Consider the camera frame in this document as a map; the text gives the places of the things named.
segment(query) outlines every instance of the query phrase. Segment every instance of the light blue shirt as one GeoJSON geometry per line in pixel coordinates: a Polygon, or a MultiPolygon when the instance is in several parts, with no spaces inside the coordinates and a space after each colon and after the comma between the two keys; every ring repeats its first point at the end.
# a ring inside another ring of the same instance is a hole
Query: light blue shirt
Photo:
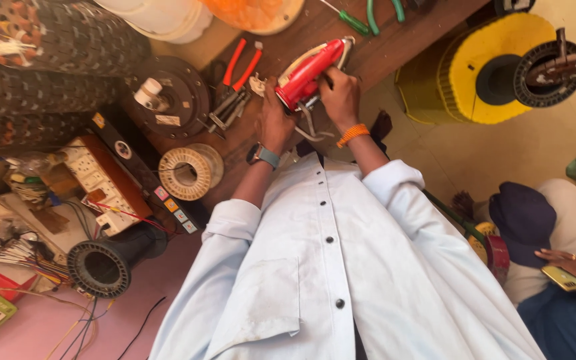
{"type": "Polygon", "coordinates": [[[217,205],[150,360],[544,359],[499,283],[401,160],[302,158],[262,209],[217,205]]]}

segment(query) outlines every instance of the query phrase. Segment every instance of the red box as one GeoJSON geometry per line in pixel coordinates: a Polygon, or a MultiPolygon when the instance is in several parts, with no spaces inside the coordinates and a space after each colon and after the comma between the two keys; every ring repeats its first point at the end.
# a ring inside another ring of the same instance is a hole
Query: red box
{"type": "MultiPolygon", "coordinates": [[[[25,266],[0,263],[0,288],[30,290],[37,280],[37,276],[36,272],[25,266]]],[[[15,303],[24,296],[24,293],[0,290],[0,295],[15,303]]]]}

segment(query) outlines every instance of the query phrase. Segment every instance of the orange pliers handle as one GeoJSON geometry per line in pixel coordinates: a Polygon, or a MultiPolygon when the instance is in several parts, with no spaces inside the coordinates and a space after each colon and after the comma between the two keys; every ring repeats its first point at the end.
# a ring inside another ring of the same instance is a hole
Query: orange pliers handle
{"type": "MultiPolygon", "coordinates": [[[[230,86],[230,82],[232,81],[232,71],[234,70],[235,65],[237,64],[237,60],[239,59],[239,55],[241,55],[241,52],[244,50],[244,46],[246,46],[246,40],[244,38],[242,38],[239,41],[239,45],[237,45],[237,48],[235,49],[235,53],[230,58],[230,62],[228,63],[228,68],[226,68],[226,74],[224,74],[224,76],[223,76],[223,84],[225,86],[230,86]]],[[[257,66],[257,63],[259,62],[259,59],[261,58],[261,53],[262,53],[261,50],[257,49],[257,52],[255,53],[254,57],[252,58],[252,61],[250,62],[250,64],[248,64],[248,67],[246,68],[244,75],[242,75],[241,78],[239,78],[239,80],[232,86],[232,88],[235,89],[235,91],[239,91],[239,89],[242,86],[244,86],[244,84],[248,80],[248,77],[250,77],[250,75],[252,74],[252,70],[254,70],[255,66],[257,66]]]]}
{"type": "Polygon", "coordinates": [[[246,81],[248,80],[250,75],[252,74],[252,70],[254,70],[255,66],[257,66],[257,63],[259,62],[260,58],[261,58],[261,50],[257,49],[257,52],[255,53],[254,57],[252,58],[252,61],[250,62],[250,64],[248,64],[248,67],[246,68],[244,75],[242,75],[241,78],[239,78],[239,81],[237,81],[235,83],[235,85],[232,86],[232,88],[235,89],[235,91],[239,91],[239,89],[242,86],[244,86],[244,84],[246,83],[246,81]]]}
{"type": "Polygon", "coordinates": [[[230,81],[232,80],[232,70],[235,68],[235,64],[237,60],[239,60],[239,55],[244,50],[244,46],[246,46],[246,39],[242,38],[239,41],[239,45],[235,49],[235,53],[230,58],[230,62],[228,63],[228,68],[226,68],[226,74],[223,75],[223,84],[226,86],[230,86],[230,81]]]}

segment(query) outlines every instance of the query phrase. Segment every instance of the white bucket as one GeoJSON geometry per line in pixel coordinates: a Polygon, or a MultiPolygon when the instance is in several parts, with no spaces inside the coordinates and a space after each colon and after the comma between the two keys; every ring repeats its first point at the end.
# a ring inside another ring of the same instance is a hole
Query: white bucket
{"type": "Polygon", "coordinates": [[[126,21],[132,22],[135,26],[146,30],[149,33],[167,34],[180,26],[188,17],[189,12],[196,7],[197,0],[132,0],[132,8],[119,10],[117,4],[106,6],[100,3],[106,10],[113,12],[126,21]]]}
{"type": "Polygon", "coordinates": [[[181,25],[167,33],[155,33],[141,28],[137,23],[128,21],[128,24],[141,34],[153,38],[170,42],[172,44],[186,44],[202,36],[204,30],[212,21],[212,13],[208,8],[196,0],[185,0],[190,6],[186,16],[182,19],[181,25]]]}

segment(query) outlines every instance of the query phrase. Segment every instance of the orange plastic bag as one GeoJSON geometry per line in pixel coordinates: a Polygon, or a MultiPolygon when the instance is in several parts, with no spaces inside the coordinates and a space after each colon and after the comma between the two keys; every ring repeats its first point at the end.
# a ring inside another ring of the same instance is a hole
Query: orange plastic bag
{"type": "Polygon", "coordinates": [[[245,31],[268,29],[284,1],[291,0],[201,0],[214,16],[245,31]]]}

